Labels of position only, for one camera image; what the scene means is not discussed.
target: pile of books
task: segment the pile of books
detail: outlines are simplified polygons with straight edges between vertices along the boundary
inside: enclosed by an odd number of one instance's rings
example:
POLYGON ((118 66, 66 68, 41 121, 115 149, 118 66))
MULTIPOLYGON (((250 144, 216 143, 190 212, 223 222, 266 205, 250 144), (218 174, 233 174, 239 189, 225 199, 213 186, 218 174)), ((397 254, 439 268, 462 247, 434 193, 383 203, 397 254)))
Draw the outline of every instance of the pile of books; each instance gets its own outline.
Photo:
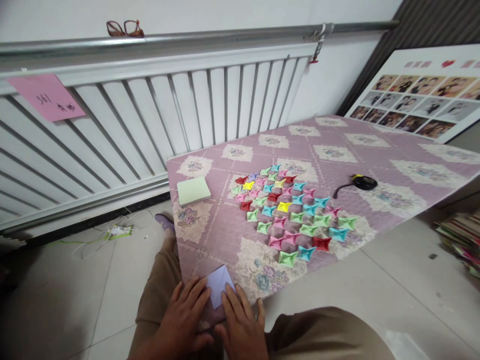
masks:
POLYGON ((474 214, 457 213, 435 223, 441 241, 480 279, 480 210, 474 214))

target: hand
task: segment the hand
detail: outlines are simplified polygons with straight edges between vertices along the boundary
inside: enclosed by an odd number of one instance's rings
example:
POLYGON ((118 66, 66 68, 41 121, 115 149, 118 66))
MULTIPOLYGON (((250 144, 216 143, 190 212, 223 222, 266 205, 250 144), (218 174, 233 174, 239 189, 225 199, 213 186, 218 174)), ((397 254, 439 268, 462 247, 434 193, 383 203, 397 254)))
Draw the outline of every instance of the hand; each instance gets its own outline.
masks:
POLYGON ((215 332, 223 340, 230 360, 268 360, 265 342, 265 309, 262 299, 257 300, 258 319, 244 290, 236 285, 234 290, 226 284, 226 293, 221 293, 221 302, 226 314, 226 328, 219 324, 215 332))
POLYGON ((160 328, 139 350, 135 359, 179 359, 214 343, 210 334, 196 334, 205 304, 212 292, 209 287, 203 291, 207 286, 207 278, 199 281, 199 277, 195 276, 183 290, 182 285, 180 281, 173 290, 160 328))

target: person's left hand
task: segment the person's left hand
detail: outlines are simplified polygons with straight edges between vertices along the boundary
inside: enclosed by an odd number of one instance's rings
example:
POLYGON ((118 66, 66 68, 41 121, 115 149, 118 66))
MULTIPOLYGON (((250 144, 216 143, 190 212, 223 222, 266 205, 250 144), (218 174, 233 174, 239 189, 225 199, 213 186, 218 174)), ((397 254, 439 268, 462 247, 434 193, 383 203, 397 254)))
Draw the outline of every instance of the person's left hand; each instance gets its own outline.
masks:
POLYGON ((212 290, 207 278, 192 278, 182 290, 180 282, 170 299, 156 334, 144 344, 134 359, 179 359, 214 343, 207 333, 196 334, 204 307, 212 290))

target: floor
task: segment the floor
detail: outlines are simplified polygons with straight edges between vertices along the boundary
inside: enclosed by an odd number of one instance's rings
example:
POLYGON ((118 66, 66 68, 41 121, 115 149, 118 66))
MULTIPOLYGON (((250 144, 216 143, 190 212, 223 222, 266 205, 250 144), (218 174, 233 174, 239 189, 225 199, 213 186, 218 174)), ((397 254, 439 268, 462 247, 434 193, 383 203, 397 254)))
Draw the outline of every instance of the floor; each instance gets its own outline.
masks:
MULTIPOLYGON (((171 213, 170 202, 152 214, 171 213)), ((346 309, 370 324, 398 359, 479 359, 480 281, 439 247, 429 211, 377 237, 330 267, 290 284, 265 301, 266 329, 281 313, 322 306, 346 309), (430 254, 438 257, 430 259, 430 254)), ((135 228, 149 223, 141 213, 135 228)), ((65 241, 90 241, 89 229, 65 241)), ((0 358, 125 359, 135 315, 163 231, 152 221, 132 236, 89 245, 54 243, 17 262, 19 288, 3 304, 0 358)))

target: white radiator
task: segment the white radiator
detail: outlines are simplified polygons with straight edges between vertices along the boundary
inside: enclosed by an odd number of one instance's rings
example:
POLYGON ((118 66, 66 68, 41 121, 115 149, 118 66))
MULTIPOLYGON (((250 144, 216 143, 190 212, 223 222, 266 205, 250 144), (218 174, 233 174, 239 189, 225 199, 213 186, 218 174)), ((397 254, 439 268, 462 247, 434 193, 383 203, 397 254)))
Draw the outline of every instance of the white radiator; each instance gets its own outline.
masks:
POLYGON ((5 80, 18 72, 1 73, 0 230, 165 179, 172 156, 285 125, 314 49, 28 71, 57 74, 87 114, 57 122, 44 120, 5 80))

